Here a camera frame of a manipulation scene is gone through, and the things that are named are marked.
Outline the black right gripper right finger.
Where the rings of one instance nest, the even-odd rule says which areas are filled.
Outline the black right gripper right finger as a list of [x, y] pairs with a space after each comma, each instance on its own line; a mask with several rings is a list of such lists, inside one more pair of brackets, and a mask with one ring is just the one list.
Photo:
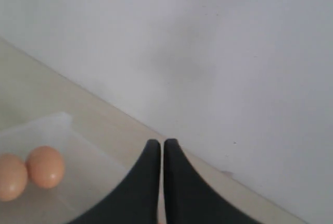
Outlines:
[[163, 151], [167, 223], [302, 223], [266, 200], [246, 198], [246, 210], [226, 200], [192, 166], [176, 139]]

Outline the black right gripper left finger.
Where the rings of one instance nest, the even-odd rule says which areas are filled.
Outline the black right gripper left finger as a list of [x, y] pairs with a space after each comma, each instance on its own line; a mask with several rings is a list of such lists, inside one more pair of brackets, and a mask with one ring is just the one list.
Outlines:
[[148, 140], [118, 186], [71, 223], [158, 223], [161, 145]]

